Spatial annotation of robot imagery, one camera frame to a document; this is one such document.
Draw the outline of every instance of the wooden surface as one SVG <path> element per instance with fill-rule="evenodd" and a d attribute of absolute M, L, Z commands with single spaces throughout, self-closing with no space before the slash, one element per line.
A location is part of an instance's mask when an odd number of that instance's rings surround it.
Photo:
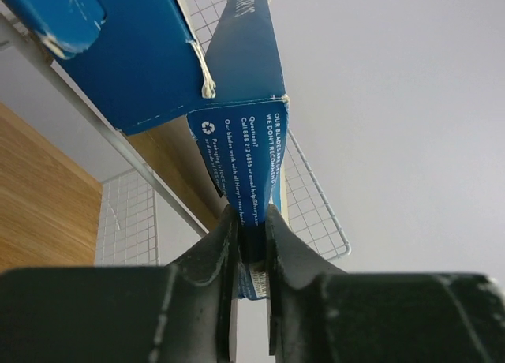
<path fill-rule="evenodd" d="M 0 271 L 91 265 L 102 186 L 0 103 Z"/>
<path fill-rule="evenodd" d="M 227 201 L 219 198 L 185 118 L 127 139 L 185 206 L 214 229 Z"/>

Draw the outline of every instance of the metal wire mesh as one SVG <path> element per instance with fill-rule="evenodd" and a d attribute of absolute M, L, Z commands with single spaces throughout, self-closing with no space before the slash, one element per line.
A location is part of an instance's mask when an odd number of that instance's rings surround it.
<path fill-rule="evenodd" d="M 291 131 L 284 153 L 290 226 L 326 260 L 350 254 L 350 244 Z"/>
<path fill-rule="evenodd" d="M 135 171 L 103 183 L 96 265 L 159 263 L 154 189 Z"/>
<path fill-rule="evenodd" d="M 226 0 L 186 0 L 191 22 L 204 51 L 207 51 Z"/>

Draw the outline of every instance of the blue cardboard box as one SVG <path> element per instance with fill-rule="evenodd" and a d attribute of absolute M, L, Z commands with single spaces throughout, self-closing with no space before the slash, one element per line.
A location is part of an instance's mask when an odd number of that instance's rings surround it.
<path fill-rule="evenodd" d="M 214 84 L 178 0 L 5 0 L 116 129 L 192 110 Z"/>
<path fill-rule="evenodd" d="M 186 117 L 212 178 L 240 216 L 241 295 L 257 299 L 265 287 L 265 214 L 280 201 L 289 108 L 268 0 L 228 0 L 205 59 L 216 97 Z"/>

